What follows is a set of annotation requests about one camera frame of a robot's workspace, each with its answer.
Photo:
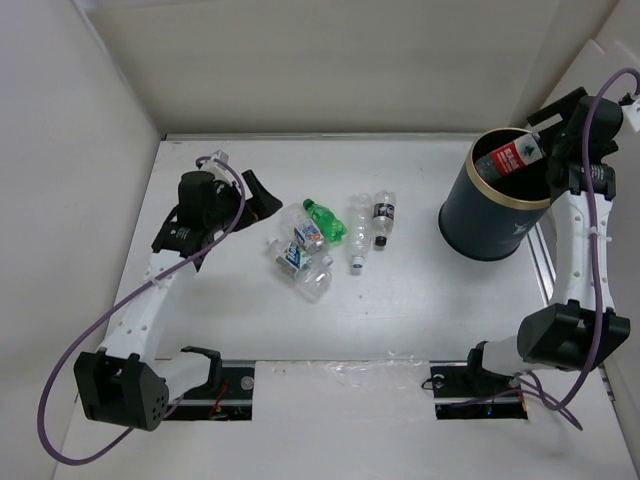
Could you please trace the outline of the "orange blue label clear bottle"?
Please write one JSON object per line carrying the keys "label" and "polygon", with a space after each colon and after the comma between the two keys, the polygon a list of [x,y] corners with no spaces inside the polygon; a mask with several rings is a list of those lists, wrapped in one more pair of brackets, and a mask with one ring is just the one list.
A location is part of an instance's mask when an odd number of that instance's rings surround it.
{"label": "orange blue label clear bottle", "polygon": [[280,214],[280,225],[284,234],[308,253],[322,251],[326,238],[301,204],[292,204]]}

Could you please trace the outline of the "red label clear bottle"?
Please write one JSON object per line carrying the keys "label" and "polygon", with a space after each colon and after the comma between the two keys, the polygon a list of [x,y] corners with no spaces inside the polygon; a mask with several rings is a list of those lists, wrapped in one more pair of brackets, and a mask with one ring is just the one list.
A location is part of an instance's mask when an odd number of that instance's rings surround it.
{"label": "red label clear bottle", "polygon": [[474,166],[486,183],[493,184],[543,157],[544,151],[537,137],[531,133],[525,133],[478,158]]}

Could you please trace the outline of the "green plastic bottle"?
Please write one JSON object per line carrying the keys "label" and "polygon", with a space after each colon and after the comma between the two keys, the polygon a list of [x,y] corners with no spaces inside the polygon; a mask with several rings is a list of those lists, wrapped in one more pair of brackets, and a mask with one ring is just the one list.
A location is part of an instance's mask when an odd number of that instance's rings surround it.
{"label": "green plastic bottle", "polygon": [[346,225],[328,207],[305,199],[302,203],[304,210],[315,222],[322,234],[330,243],[339,243],[347,234]]}

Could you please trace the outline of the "crushed clear bottle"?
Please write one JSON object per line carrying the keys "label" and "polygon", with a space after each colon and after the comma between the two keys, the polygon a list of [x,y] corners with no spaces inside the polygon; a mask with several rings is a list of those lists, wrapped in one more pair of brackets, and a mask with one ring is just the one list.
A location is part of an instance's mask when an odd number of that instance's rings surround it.
{"label": "crushed clear bottle", "polygon": [[296,288],[309,301],[320,300],[332,284],[331,260],[323,256],[302,257],[300,268],[295,274]]}

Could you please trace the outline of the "tall clear unlabeled bottle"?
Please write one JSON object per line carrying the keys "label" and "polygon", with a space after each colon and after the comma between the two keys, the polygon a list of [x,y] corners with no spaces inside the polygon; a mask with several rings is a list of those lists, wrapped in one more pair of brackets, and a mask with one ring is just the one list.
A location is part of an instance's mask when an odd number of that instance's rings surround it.
{"label": "tall clear unlabeled bottle", "polygon": [[368,194],[355,194],[350,198],[347,254],[352,275],[362,272],[371,248],[372,206],[372,198]]}

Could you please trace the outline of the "dark label black cap bottle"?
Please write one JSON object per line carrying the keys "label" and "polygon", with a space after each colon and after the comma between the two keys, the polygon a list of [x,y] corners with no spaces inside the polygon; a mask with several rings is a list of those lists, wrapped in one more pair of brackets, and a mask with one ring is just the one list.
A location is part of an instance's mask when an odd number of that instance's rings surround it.
{"label": "dark label black cap bottle", "polygon": [[381,190],[374,195],[372,228],[374,245],[383,249],[393,231],[395,220],[396,194]]}

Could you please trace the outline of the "blue white label clear bottle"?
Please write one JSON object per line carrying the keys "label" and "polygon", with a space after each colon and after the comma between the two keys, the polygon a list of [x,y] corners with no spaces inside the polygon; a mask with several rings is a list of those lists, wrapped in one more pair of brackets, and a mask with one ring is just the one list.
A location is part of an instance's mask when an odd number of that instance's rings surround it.
{"label": "blue white label clear bottle", "polygon": [[269,240],[268,255],[292,279],[311,268],[312,258],[293,241]]}

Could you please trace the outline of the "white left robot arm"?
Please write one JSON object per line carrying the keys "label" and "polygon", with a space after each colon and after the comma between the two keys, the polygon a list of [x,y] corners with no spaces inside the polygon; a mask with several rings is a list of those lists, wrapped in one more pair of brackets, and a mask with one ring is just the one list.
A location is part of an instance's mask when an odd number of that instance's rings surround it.
{"label": "white left robot arm", "polygon": [[144,280],[149,287],[128,302],[118,325],[94,353],[83,352],[74,375],[85,416],[93,421],[155,430],[173,401],[195,390],[216,394],[223,384],[219,352],[187,346],[168,361],[157,350],[176,320],[179,297],[200,270],[207,248],[282,206],[254,172],[236,185],[218,167],[182,175],[178,203],[154,239]]}

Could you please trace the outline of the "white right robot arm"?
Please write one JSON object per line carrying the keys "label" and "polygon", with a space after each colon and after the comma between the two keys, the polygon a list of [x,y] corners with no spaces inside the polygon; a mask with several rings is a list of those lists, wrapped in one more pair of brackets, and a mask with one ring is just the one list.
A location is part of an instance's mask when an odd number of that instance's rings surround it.
{"label": "white right robot arm", "polygon": [[586,376],[630,334],[606,278],[617,188],[615,171],[603,159],[618,149],[623,110],[582,89],[560,102],[571,106],[569,117],[551,144],[546,171],[556,227],[553,295],[547,307],[524,318],[516,336],[481,342],[469,352],[462,381],[476,394],[529,370]]}

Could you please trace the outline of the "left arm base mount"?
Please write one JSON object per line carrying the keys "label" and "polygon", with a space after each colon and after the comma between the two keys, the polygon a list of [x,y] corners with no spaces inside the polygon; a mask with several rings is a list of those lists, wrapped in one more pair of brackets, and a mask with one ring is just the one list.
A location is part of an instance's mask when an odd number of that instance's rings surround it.
{"label": "left arm base mount", "polygon": [[254,386],[253,361],[223,361],[218,385],[187,392],[166,421],[251,421]]}

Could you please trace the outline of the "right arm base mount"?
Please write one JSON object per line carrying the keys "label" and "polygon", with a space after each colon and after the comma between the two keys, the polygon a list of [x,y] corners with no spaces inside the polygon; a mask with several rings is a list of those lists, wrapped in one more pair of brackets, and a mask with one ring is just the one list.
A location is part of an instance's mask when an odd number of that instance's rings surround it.
{"label": "right arm base mount", "polygon": [[466,361],[435,361],[421,388],[434,399],[437,420],[527,420],[523,395],[509,377],[472,374]]}

